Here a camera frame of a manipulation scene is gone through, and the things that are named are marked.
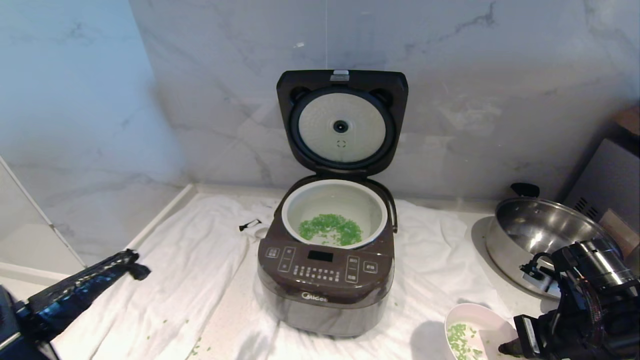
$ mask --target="stainless steel pot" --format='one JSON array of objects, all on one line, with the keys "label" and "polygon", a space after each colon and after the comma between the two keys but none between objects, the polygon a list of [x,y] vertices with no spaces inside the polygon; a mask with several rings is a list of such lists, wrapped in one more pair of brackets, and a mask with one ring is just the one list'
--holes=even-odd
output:
[{"label": "stainless steel pot", "polygon": [[[524,274],[520,265],[539,252],[554,252],[576,241],[605,238],[607,232],[584,215],[553,201],[519,197],[502,201],[489,226],[486,248],[493,262],[513,281],[535,293],[559,298],[551,277],[537,281]],[[541,270],[553,266],[542,258]]]}]

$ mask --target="rice cooker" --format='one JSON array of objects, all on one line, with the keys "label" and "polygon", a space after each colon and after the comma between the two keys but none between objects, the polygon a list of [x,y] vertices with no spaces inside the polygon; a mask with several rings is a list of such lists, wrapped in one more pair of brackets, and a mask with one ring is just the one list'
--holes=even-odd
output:
[{"label": "rice cooker", "polygon": [[368,177],[396,151],[408,85],[400,72],[299,70],[276,87],[296,182],[260,241],[268,306],[297,329],[358,336],[381,319],[394,277],[396,207]]}]

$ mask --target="white inner pot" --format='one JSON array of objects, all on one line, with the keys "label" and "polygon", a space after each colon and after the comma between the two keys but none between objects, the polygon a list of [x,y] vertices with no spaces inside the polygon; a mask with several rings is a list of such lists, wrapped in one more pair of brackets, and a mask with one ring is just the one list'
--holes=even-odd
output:
[{"label": "white inner pot", "polygon": [[[362,230],[362,239],[340,245],[335,231],[319,233],[310,240],[300,234],[300,225],[320,215],[339,215]],[[346,180],[320,180],[293,191],[282,206],[282,222],[289,234],[303,243],[354,249],[375,240],[387,223],[387,207],[380,196],[366,186]]]}]

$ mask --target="midea logo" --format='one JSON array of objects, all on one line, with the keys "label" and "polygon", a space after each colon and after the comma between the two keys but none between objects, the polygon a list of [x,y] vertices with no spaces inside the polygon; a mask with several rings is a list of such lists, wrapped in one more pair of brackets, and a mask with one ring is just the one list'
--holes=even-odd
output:
[{"label": "midea logo", "polygon": [[310,294],[310,293],[307,293],[307,292],[302,293],[302,298],[305,299],[305,300],[315,300],[315,301],[328,302],[326,297],[321,297],[321,296]]}]

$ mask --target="control panel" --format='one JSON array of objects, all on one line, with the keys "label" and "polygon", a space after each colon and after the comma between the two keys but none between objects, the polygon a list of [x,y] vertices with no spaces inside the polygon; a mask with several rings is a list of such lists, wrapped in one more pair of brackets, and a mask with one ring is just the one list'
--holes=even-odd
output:
[{"label": "control panel", "polygon": [[284,244],[277,246],[277,242],[272,241],[260,249],[263,265],[273,269],[277,263],[277,273],[284,277],[316,284],[356,285],[372,281],[383,268],[388,269],[389,258],[379,254],[314,245],[294,246],[290,241]]}]

